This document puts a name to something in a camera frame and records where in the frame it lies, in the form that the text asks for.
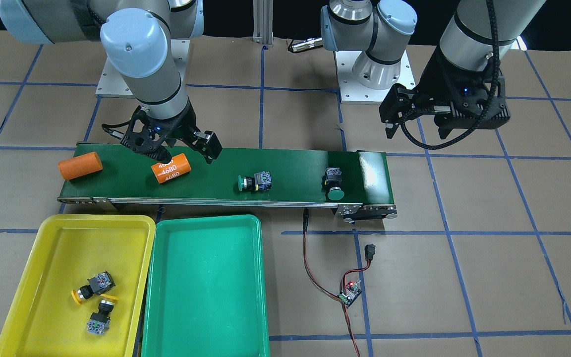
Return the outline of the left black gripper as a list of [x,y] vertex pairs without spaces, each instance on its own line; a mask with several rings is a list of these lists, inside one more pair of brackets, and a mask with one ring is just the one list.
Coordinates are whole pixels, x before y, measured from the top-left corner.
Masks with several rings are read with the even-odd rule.
[[403,116],[410,110],[434,115],[441,140],[455,130],[471,128],[488,102],[493,63],[489,59],[480,71],[465,70],[448,61],[436,48],[419,83],[413,89],[394,84],[379,106],[387,139],[394,138],[405,122]]

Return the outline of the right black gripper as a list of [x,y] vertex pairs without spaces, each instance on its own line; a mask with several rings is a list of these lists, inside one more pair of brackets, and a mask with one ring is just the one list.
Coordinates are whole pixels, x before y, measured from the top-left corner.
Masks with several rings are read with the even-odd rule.
[[192,103],[176,116],[155,119],[142,108],[136,109],[127,124],[120,144],[138,154],[152,154],[152,159],[168,164],[172,160],[169,149],[180,140],[193,151],[200,152],[207,164],[213,163],[222,152],[222,144],[213,131],[200,131]]

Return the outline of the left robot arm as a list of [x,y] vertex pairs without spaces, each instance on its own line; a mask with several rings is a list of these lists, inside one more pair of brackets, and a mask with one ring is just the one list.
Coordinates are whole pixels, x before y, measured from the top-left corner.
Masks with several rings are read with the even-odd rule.
[[412,89],[397,81],[417,25],[407,2],[331,0],[320,12],[321,38],[326,50],[359,52],[358,82],[387,91],[379,106],[387,138],[401,130],[413,144],[438,150],[509,122],[501,60],[543,4],[460,0]]

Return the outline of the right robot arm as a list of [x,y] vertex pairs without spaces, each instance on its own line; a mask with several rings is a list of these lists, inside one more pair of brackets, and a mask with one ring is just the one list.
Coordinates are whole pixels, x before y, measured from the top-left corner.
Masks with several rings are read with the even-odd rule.
[[212,163],[222,145],[201,131],[172,55],[173,39],[204,31],[201,0],[0,0],[0,18],[19,41],[99,41],[109,63],[140,103],[131,119],[104,131],[131,151],[169,163],[177,140]]

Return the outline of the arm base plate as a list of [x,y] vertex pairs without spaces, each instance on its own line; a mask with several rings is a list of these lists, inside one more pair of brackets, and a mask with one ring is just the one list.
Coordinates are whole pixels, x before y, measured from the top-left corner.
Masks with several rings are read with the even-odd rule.
[[[171,56],[176,65],[181,79],[186,76],[186,69],[189,63],[191,41],[189,39],[172,39]],[[133,99],[134,95],[129,86],[125,83],[121,74],[114,68],[107,59],[104,68],[98,79],[97,96],[114,99]]]
[[407,52],[392,65],[374,63],[362,51],[335,52],[335,60],[342,103],[381,104],[394,84],[408,90],[416,84]]

